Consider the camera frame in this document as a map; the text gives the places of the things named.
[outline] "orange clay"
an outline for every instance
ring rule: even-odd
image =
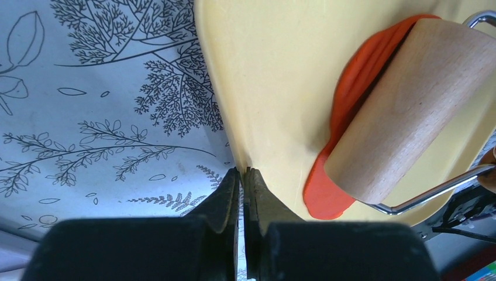
[[[410,28],[423,18],[439,19],[433,15],[417,15],[403,20],[374,34],[348,62],[334,94],[330,140],[317,156],[303,191],[303,200],[312,217],[321,220],[338,218],[355,202],[327,176],[324,163],[365,102],[370,93],[369,87],[381,74]]]

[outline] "fern drawing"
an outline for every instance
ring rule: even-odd
[[[206,196],[200,196],[194,199],[193,201],[191,200],[191,192],[188,192],[188,195],[183,199],[182,198],[182,193],[178,193],[177,197],[174,199],[171,194],[168,194],[167,196],[159,196],[159,197],[144,197],[144,198],[137,198],[137,199],[129,199],[128,202],[145,202],[145,203],[153,203],[153,204],[159,204],[163,205],[166,204],[166,208],[171,208],[175,212],[182,211],[185,208],[188,208],[187,210],[183,211],[180,216],[186,215],[189,213],[191,210],[195,208],[198,203],[200,203]]]
[[[202,165],[197,165],[197,168],[204,172],[206,177],[210,179],[212,189],[217,189],[221,185],[222,177],[219,174]]]
[[[192,128],[223,130],[193,17],[192,0],[51,0],[68,27],[70,48],[85,67],[151,56],[135,112],[167,135]],[[167,59],[162,52],[176,52]]]

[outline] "leaf drawing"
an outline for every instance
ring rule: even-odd
[[[211,169],[202,165],[197,165],[197,168],[204,172],[206,177],[210,179],[210,182],[212,183],[210,186],[212,186],[212,189],[217,189],[219,185],[221,185],[222,177],[219,174],[216,174]]]
[[[57,91],[63,95],[85,95],[85,91],[81,91],[75,88],[58,88]]]
[[[7,38],[7,55],[9,67],[0,70],[0,74],[8,73],[19,66],[28,66],[40,54],[44,41],[44,27],[38,12],[22,15],[12,26]],[[13,115],[5,101],[9,98],[27,98],[29,95],[22,79],[0,76],[0,107]]]
[[[41,203],[41,204],[53,204],[53,203],[56,203],[56,202],[59,202],[59,201],[60,201],[59,198],[46,198],[46,199],[41,199],[38,202]]]
[[[27,98],[29,93],[22,79],[10,76],[0,76],[0,107],[8,115],[13,115],[11,109],[4,100],[4,97],[9,98]]]
[[[41,224],[55,224],[58,221],[58,218],[54,215],[42,215],[38,221]]]
[[[156,174],[155,176],[149,178],[148,180],[162,180],[165,178],[166,178],[165,174]]]
[[[32,219],[30,217],[28,217],[27,215],[21,215],[21,217],[25,220],[32,221]],[[33,224],[26,224],[26,225],[19,227],[18,229],[29,229],[29,228],[33,228],[37,225],[39,227],[43,227],[43,228],[50,228],[50,227],[54,226],[57,221],[58,221],[58,218],[54,215],[42,215],[38,219],[38,222],[40,222],[40,224],[34,224],[34,223]]]
[[[80,65],[114,63],[139,56],[149,75],[136,97],[135,112],[148,115],[167,135],[184,137],[192,128],[223,130],[194,25],[193,1],[51,0],[55,17],[71,32]],[[161,52],[176,52],[165,59]]]
[[[19,227],[18,229],[28,229],[28,228],[35,227],[37,225],[38,224],[26,224],[26,225],[23,225],[23,226]]]
[[[150,160],[166,160],[176,149],[188,150],[211,154],[202,149],[186,146],[159,145],[157,142],[145,142],[147,129],[139,129],[131,125],[127,132],[123,130],[120,120],[113,122],[79,123],[81,140],[79,146],[74,143],[61,144],[52,139],[48,132],[33,135],[14,135],[5,133],[4,144],[15,143],[20,146],[23,153],[33,154],[33,159],[25,162],[5,161],[8,167],[0,168],[0,193],[5,197],[19,191],[26,191],[29,185],[27,175],[41,173],[36,165],[42,161],[52,161],[58,172],[49,174],[45,178],[52,180],[53,184],[61,186],[74,186],[76,184],[76,171],[87,168],[97,162],[117,157],[117,154],[128,152],[123,162],[116,169],[116,179],[124,181],[127,174],[134,174],[138,166]]]
[[[177,197],[174,199],[171,194],[168,194],[167,196],[159,196],[159,197],[144,197],[144,198],[137,198],[137,199],[129,199],[128,202],[145,202],[145,203],[153,203],[153,204],[159,204],[163,205],[166,204],[166,208],[171,208],[175,212],[179,212],[185,208],[188,208],[187,210],[183,211],[180,216],[186,215],[189,213],[193,208],[198,205],[206,196],[199,196],[193,201],[190,201],[192,197],[191,192],[188,192],[188,195],[183,199],[182,198],[182,193],[178,193]]]
[[[21,16],[7,39],[7,54],[12,69],[32,63],[40,54],[43,41],[44,27],[38,12]]]

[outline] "yellow board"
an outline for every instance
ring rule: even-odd
[[[419,13],[462,23],[494,0],[196,0],[195,20],[239,170],[259,169],[269,189],[311,220],[302,190],[329,139],[333,92],[371,35]],[[496,28],[483,32],[496,37]],[[384,201],[397,205],[471,165],[496,126],[491,76]],[[339,220],[415,225],[452,193],[399,216],[354,203]]]

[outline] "wooden rolling pin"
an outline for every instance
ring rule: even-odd
[[[496,67],[496,39],[458,23],[412,28],[325,163],[365,203],[381,203]]]

